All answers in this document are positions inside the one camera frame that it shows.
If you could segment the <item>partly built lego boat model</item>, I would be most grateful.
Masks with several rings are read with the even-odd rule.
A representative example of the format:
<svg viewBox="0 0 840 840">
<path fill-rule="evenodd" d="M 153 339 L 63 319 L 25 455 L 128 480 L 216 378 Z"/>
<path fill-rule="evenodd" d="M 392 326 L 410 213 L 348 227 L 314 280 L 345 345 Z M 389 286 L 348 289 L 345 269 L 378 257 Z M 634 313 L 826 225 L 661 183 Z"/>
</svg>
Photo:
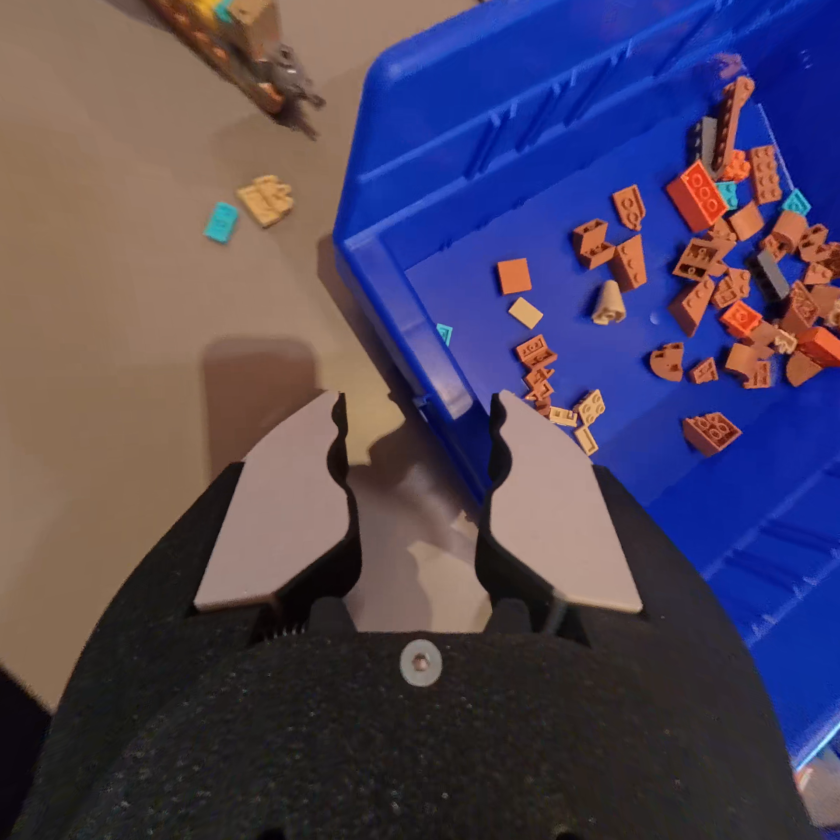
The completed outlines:
<svg viewBox="0 0 840 840">
<path fill-rule="evenodd" d="M 143 1 L 174 37 L 271 121 L 316 140 L 306 107 L 321 110 L 296 52 L 282 41 L 273 1 Z"/>
</svg>

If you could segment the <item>pile of lego bricks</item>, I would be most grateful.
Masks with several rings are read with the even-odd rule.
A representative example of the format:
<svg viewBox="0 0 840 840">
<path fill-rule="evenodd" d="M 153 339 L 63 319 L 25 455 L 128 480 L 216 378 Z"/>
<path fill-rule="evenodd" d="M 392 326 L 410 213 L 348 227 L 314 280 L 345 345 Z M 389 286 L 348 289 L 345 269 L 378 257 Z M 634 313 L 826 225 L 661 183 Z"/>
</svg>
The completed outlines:
<svg viewBox="0 0 840 840">
<path fill-rule="evenodd" d="M 727 264 L 731 251 L 762 233 L 765 219 L 760 207 L 782 198 L 775 148 L 754 146 L 745 153 L 734 145 L 739 117 L 754 92 L 754 82 L 741 76 L 722 89 L 718 119 L 701 121 L 696 157 L 666 186 L 675 210 L 686 223 L 692 238 L 674 261 L 670 271 L 679 279 L 679 291 L 667 310 L 687 339 L 697 331 L 712 306 L 719 323 L 735 339 L 728 350 L 723 370 L 736 377 L 741 387 L 761 390 L 771 386 L 771 361 L 775 354 L 788 357 L 784 376 L 792 386 L 801 386 L 824 370 L 838 369 L 838 243 L 826 242 L 824 226 L 809 226 L 810 205 L 796 191 L 787 196 L 768 234 L 759 241 L 750 269 Z M 751 179 L 752 200 L 737 204 L 738 183 Z M 622 226 L 635 236 L 621 244 L 606 239 L 608 223 L 592 219 L 574 229 L 574 255 L 586 270 L 607 266 L 604 280 L 591 310 L 598 327 L 618 324 L 627 317 L 624 296 L 648 283 L 644 238 L 645 204 L 637 184 L 612 195 Z M 796 255 L 806 265 L 801 280 L 788 284 L 779 262 Z M 769 321 L 747 302 L 751 278 L 766 284 L 772 302 L 784 305 L 784 315 Z M 602 393 L 586 393 L 572 408 L 552 405 L 554 388 L 550 367 L 558 354 L 552 352 L 544 334 L 520 344 L 515 353 L 526 369 L 522 377 L 528 387 L 527 400 L 555 426 L 572 430 L 576 443 L 591 458 L 598 445 L 592 433 L 595 421 L 604 414 Z M 717 358 L 700 360 L 688 372 L 684 367 L 685 343 L 663 342 L 652 349 L 648 367 L 665 382 L 708 385 L 719 379 Z M 690 447 L 705 457 L 719 454 L 740 435 L 741 429 L 722 412 L 710 412 L 682 419 L 683 435 Z"/>
</svg>

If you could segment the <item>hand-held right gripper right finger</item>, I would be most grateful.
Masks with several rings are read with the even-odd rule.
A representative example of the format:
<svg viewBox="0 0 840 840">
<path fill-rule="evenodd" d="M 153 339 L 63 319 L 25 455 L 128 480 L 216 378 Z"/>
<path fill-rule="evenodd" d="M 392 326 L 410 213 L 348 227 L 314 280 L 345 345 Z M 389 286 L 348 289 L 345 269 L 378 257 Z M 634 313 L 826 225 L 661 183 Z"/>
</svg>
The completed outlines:
<svg viewBox="0 0 840 840">
<path fill-rule="evenodd" d="M 476 573 L 486 590 L 641 613 L 589 456 L 509 391 L 491 398 L 490 436 L 490 488 L 476 546 Z"/>
</svg>

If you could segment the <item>blue plastic bin holding bricks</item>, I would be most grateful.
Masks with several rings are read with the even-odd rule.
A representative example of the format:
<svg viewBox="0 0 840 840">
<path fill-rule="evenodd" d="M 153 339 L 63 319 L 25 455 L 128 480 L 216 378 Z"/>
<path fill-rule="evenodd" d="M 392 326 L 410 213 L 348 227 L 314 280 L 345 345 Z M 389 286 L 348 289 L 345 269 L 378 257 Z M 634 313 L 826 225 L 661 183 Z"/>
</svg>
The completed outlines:
<svg viewBox="0 0 840 840">
<path fill-rule="evenodd" d="M 799 190 L 838 242 L 838 2 L 488 2 L 383 53 L 364 83 L 333 228 L 337 267 L 471 495 L 490 486 L 493 393 L 524 393 L 497 263 L 525 258 L 529 299 L 558 354 L 556 405 L 601 390 L 594 461 L 694 564 L 751 650 L 796 768 L 838 734 L 838 369 L 801 386 L 668 383 L 648 356 L 684 340 L 667 307 L 690 231 L 666 186 L 690 130 L 742 72 L 756 85 L 736 148 L 775 148 L 782 198 Z M 623 322 L 592 307 L 607 266 L 571 234 L 599 218 L 636 235 L 612 195 L 637 184 L 647 284 Z M 453 328 L 450 345 L 436 324 Z M 722 412 L 719 454 L 681 420 Z"/>
</svg>

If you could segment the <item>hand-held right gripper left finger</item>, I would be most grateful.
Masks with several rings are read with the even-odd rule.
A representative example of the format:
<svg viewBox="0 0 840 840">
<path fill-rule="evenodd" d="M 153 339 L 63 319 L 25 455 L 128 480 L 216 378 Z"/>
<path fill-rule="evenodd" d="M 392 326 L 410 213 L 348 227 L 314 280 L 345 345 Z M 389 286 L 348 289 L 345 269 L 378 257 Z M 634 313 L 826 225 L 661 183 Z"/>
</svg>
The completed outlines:
<svg viewBox="0 0 840 840">
<path fill-rule="evenodd" d="M 273 600 L 308 611 L 354 588 L 362 551 L 347 433 L 344 394 L 324 392 L 250 450 L 197 588 L 198 611 Z"/>
</svg>

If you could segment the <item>tan lego piece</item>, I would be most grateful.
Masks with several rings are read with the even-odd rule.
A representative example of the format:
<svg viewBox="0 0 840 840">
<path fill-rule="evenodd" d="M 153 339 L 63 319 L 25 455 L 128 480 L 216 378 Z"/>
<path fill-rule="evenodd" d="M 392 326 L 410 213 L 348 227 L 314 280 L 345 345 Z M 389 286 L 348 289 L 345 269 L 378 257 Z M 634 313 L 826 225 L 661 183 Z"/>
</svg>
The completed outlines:
<svg viewBox="0 0 840 840">
<path fill-rule="evenodd" d="M 240 186 L 235 194 L 248 214 L 263 229 L 278 224 L 295 206 L 291 186 L 273 174 L 256 177 Z"/>
</svg>

